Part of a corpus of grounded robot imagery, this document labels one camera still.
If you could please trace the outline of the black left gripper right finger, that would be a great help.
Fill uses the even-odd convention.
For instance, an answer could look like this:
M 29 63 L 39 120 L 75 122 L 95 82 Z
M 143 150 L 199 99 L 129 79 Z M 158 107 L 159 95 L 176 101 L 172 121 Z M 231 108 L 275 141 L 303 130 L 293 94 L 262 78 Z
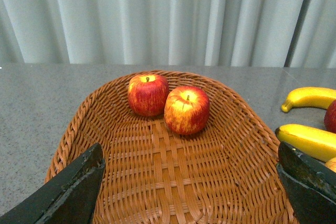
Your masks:
M 299 223 L 335 223 L 335 172 L 281 142 L 276 170 Z

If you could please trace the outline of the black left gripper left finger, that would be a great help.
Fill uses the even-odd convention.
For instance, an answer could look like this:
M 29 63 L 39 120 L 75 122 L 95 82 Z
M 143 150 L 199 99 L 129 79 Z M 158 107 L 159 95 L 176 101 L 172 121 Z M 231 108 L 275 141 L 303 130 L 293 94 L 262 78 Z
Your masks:
M 92 223 L 105 167 L 101 145 L 93 144 L 1 223 Z

